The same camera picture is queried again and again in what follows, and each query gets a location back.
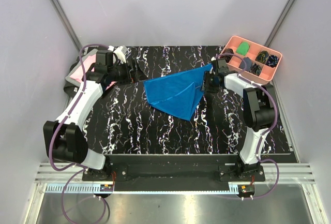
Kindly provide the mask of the blue satin napkin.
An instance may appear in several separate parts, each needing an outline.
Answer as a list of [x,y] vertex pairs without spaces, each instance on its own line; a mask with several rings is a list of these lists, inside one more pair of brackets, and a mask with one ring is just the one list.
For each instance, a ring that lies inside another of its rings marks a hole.
[[182,120],[191,120],[204,92],[204,74],[212,64],[144,81],[149,105]]

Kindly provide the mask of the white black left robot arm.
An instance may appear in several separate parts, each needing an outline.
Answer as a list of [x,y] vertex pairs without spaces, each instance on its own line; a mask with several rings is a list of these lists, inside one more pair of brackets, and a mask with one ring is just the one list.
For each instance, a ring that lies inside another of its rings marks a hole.
[[71,103],[55,120],[43,126],[45,147],[51,166],[55,160],[84,169],[94,169],[98,179],[105,181],[112,173],[106,157],[88,147],[83,126],[94,104],[112,84],[127,85],[147,79],[136,59],[126,59],[127,48],[120,46],[98,50],[89,67],[82,65],[82,82]]

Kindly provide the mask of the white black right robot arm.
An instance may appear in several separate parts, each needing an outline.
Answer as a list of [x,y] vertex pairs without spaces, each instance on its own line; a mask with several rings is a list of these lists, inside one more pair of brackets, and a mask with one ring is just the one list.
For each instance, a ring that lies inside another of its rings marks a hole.
[[217,93],[225,88],[243,99],[247,132],[235,165],[235,175],[239,180],[246,181],[259,169],[263,143],[277,124],[279,114],[275,90],[271,84],[261,85],[246,79],[239,72],[231,71],[224,58],[212,58],[211,64],[211,70],[204,73],[201,90]]

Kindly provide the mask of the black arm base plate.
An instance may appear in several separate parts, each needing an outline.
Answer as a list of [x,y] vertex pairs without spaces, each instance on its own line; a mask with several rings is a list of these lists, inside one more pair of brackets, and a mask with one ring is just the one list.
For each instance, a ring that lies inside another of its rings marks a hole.
[[88,170],[84,182],[115,181],[116,193],[232,195],[240,184],[266,181],[264,168],[239,174],[235,155],[110,155],[104,172]]

